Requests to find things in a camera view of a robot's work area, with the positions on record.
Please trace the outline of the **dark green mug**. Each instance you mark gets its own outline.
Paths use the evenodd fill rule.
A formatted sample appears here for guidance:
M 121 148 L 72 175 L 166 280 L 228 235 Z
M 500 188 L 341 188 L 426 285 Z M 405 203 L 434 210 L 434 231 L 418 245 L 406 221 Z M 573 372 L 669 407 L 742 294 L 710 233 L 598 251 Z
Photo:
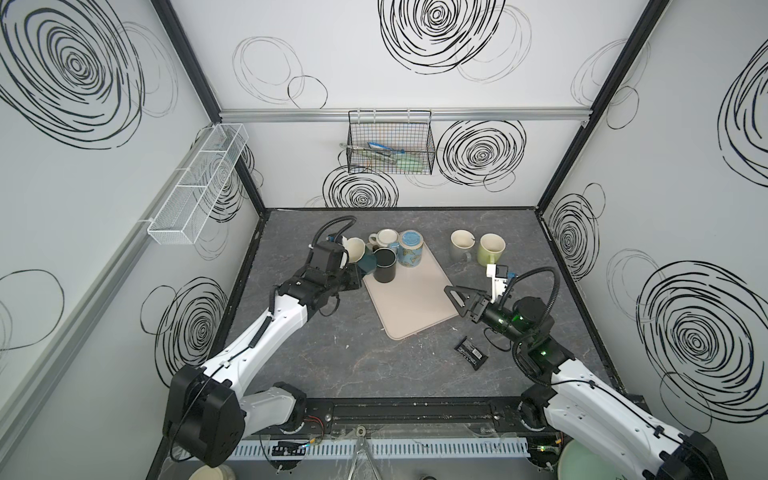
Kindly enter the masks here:
M 356 264 L 364 275 L 375 271 L 377 261 L 373 251 L 361 238 L 346 238 L 342 240 L 342 245 L 349 254 L 349 262 Z

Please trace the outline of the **black mug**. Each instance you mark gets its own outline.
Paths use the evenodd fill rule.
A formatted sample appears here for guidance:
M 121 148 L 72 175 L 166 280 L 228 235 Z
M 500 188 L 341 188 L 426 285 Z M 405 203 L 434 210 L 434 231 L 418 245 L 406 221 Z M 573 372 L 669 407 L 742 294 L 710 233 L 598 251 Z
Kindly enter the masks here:
M 382 284 L 389 283 L 396 276 L 397 254 L 390 248 L 379 248 L 374 252 L 376 267 L 374 279 Z

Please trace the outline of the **grey mug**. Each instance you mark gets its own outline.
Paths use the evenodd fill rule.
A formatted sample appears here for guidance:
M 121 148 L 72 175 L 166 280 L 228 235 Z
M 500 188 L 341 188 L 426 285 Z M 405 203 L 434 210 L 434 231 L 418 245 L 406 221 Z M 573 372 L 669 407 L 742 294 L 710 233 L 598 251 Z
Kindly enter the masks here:
M 450 257 L 454 262 L 468 262 L 472 259 L 472 249 L 476 240 L 468 230 L 455 230 L 450 235 Z

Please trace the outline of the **light green mug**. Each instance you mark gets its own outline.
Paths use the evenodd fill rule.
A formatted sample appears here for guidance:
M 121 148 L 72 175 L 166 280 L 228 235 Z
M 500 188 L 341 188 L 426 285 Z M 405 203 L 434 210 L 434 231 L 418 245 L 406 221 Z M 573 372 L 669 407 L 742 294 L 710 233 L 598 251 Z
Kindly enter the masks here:
M 477 262 L 481 266 L 497 264 L 506 249 L 505 240 L 498 234 L 486 233 L 478 243 Z

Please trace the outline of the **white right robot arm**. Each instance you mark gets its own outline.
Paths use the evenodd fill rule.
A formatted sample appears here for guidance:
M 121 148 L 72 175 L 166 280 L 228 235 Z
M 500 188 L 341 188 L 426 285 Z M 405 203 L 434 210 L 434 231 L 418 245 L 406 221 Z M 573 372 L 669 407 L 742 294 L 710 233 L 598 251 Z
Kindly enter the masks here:
M 560 279 L 538 267 L 507 281 L 499 296 L 448 285 L 459 316 L 510 342 L 509 351 L 532 385 L 517 410 L 529 430 L 551 427 L 615 466 L 627 479 L 724 479 L 715 444 L 684 434 L 603 382 L 551 334 Z

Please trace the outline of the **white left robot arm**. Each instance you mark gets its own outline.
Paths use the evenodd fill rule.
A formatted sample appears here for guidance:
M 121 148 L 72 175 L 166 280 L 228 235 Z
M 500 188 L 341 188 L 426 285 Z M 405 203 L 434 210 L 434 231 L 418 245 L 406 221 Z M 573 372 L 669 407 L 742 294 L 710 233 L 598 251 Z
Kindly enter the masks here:
M 200 366 L 186 364 L 172 377 L 162 434 L 170 448 L 209 467 L 227 460 L 239 442 L 271 427 L 300 430 L 307 396 L 277 382 L 250 394 L 256 374 L 290 336 L 329 302 L 360 287 L 360 272 L 343 244 L 353 215 L 334 218 L 313 236 L 305 263 L 268 294 L 264 312 L 229 346 Z

